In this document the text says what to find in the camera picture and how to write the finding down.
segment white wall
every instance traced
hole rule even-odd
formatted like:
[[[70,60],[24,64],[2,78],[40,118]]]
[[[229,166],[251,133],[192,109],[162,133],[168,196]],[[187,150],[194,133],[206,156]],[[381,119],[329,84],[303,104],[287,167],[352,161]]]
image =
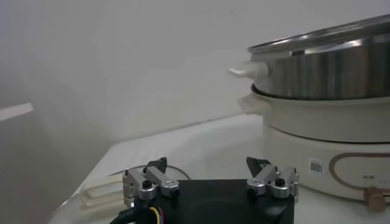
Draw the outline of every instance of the white wall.
[[[226,70],[246,47],[389,10],[387,0],[3,0],[0,106],[31,101],[35,112],[0,124],[11,180],[0,194],[17,197],[30,167],[40,182],[15,201],[45,198],[18,217],[37,223],[114,143],[239,112],[250,82]],[[5,140],[10,128],[19,141]]]

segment red wire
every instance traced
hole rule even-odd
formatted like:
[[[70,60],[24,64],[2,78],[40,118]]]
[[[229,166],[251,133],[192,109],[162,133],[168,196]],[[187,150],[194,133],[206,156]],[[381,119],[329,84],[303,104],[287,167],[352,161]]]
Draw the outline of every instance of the red wire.
[[[163,218],[163,223],[162,224],[164,224],[165,223],[165,217],[164,217],[163,210],[160,207],[158,207],[158,210],[160,211],[161,217]]]

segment black cable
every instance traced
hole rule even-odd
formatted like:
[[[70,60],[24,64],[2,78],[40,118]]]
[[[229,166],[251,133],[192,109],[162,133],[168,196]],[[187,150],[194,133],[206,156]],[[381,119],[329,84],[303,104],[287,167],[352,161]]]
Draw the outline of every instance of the black cable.
[[[127,170],[130,170],[130,169],[139,169],[139,168],[144,168],[144,167],[146,167],[146,165],[130,167],[130,168],[127,168],[127,169],[124,169],[124,170],[117,171],[117,172],[115,172],[113,174],[110,174],[109,176],[116,175],[116,174],[119,174],[119,173],[123,173],[123,172],[125,172]],[[182,169],[180,169],[180,168],[178,168],[176,166],[171,166],[171,165],[167,165],[167,167],[172,168],[174,170],[177,170],[180,173],[182,173],[187,179],[189,179],[189,180],[191,179],[190,176],[186,172],[184,172]]]
[[[110,224],[128,224],[135,222],[136,212],[135,208],[128,208],[120,211],[118,216],[113,219]]]

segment yellow wire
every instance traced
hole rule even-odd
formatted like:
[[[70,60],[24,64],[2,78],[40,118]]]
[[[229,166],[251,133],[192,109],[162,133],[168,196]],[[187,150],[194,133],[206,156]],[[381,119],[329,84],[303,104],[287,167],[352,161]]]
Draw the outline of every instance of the yellow wire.
[[[158,213],[157,209],[155,207],[150,207],[149,209],[154,211],[156,214],[157,224],[160,224],[160,214]]]

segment black base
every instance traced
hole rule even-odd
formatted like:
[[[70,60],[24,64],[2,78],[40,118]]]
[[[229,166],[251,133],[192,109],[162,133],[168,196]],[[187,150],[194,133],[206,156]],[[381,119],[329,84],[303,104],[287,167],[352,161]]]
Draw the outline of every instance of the black base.
[[[246,180],[182,180],[176,201],[158,193],[153,205],[162,208],[167,224],[294,223],[294,199],[269,193],[251,200]]]

